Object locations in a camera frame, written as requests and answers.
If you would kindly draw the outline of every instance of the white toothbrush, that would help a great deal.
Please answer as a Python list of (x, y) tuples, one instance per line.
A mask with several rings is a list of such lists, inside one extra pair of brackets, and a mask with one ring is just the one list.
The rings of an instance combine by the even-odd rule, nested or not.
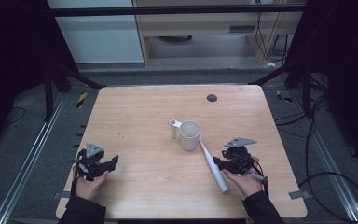
[(229, 194), (229, 188), (226, 184), (226, 181), (222, 177), (222, 174), (220, 173), (217, 165), (214, 164), (213, 158), (212, 158), (211, 154), (209, 153), (208, 149), (206, 148), (206, 146), (203, 144), (201, 136), (200, 136), (200, 143), (201, 143), (204, 155), (205, 155), (205, 159), (208, 162), (209, 168), (211, 168), (212, 174), (214, 176), (214, 179), (217, 182), (217, 185), (219, 186), (220, 190), (222, 190), (223, 194)]

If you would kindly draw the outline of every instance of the wall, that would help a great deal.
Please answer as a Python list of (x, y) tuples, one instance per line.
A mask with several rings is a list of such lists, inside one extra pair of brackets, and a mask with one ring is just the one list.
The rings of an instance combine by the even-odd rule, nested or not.
[[(51, 8), (132, 7), (131, 0), (48, 0)], [(76, 64), (143, 63), (134, 16), (56, 18)]]

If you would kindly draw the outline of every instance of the person's hand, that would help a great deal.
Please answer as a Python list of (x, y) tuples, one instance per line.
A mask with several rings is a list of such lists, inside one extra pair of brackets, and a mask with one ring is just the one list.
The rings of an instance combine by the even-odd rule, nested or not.
[[(74, 174), (76, 173), (75, 166), (72, 168), (72, 171)], [(105, 171), (101, 176), (95, 178), (94, 181), (88, 181), (84, 178), (84, 176), (77, 176), (76, 178), (78, 178), (78, 180), (76, 183), (75, 195), (77, 197), (93, 201), (101, 184), (106, 180), (108, 175), (109, 172)]]
[[(259, 159), (256, 157), (252, 158), (256, 161), (259, 161)], [(258, 191), (263, 190), (263, 185), (261, 184), (261, 181), (254, 178), (251, 173), (256, 173), (256, 170), (252, 168), (246, 174), (241, 176), (234, 175), (226, 169), (223, 170), (223, 174), (225, 174), (228, 179), (232, 180), (237, 185), (243, 196), (245, 196), (246, 198), (251, 196), (252, 194), (257, 193)]]

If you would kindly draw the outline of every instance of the white mug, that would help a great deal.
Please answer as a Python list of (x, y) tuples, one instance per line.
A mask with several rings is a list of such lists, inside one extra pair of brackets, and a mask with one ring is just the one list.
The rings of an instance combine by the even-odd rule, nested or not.
[(194, 120), (187, 120), (180, 122), (177, 120), (171, 120), (172, 138), (176, 138), (176, 128), (180, 133), (180, 145), (185, 150), (194, 150), (199, 145), (201, 127)]

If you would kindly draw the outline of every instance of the gray floor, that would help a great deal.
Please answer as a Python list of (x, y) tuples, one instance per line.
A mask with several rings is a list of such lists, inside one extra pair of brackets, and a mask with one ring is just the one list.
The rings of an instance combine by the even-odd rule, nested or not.
[[(244, 36), (193, 36), (190, 41), (167, 41), (155, 38), (151, 51), (151, 61), (147, 68), (123, 68), (105, 73), (84, 73), (85, 76), (109, 86), (115, 85), (166, 85), (166, 84), (211, 84), (228, 83), (244, 84), (255, 81), (274, 68), (258, 64), (250, 51)], [(280, 89), (283, 94), (296, 98), (298, 90), (287, 91), (282, 87), (285, 75), (274, 78), (264, 86), (268, 105), (277, 123), (284, 123), (297, 118), (300, 109), (298, 105), (287, 103), (276, 94)], [(62, 110), (49, 133), (46, 144), (38, 155), (36, 164), (26, 181), (21, 194), (12, 208), (10, 220), (20, 219), (20, 222), (43, 223), (56, 222), (55, 209), (58, 200), (53, 196), (63, 189), (77, 145), (84, 132), (90, 112), (98, 94), (74, 79), (69, 78), (73, 88), (64, 94)], [(88, 97), (81, 108), (76, 108), (79, 95), (86, 91)], [(55, 98), (62, 94), (55, 91)], [(312, 92), (313, 98), (321, 94)], [(34, 140), (40, 132), (44, 116), (45, 101), (43, 86), (36, 86), (18, 95), (12, 113), (7, 118), (8, 125), (0, 132), (0, 205), (15, 181)], [(325, 147), (331, 154), (342, 174), (352, 178), (358, 185), (358, 158), (351, 156), (350, 145), (338, 128), (337, 122), (328, 106), (316, 112), (315, 122)], [(294, 170), (297, 182), (305, 176), (305, 146), (308, 127), (304, 120), (287, 126), (279, 127), (283, 145)], [(324, 160), (316, 147), (316, 142), (310, 141), (310, 173), (315, 174), (326, 170)], [(336, 194), (330, 177), (321, 177), (312, 181), (315, 194), (326, 206), (348, 218), (341, 199)], [(358, 192), (352, 189), (358, 202)], [(314, 199), (305, 200), (308, 215), (300, 220), (286, 220), (288, 223), (342, 223), (325, 212)]]

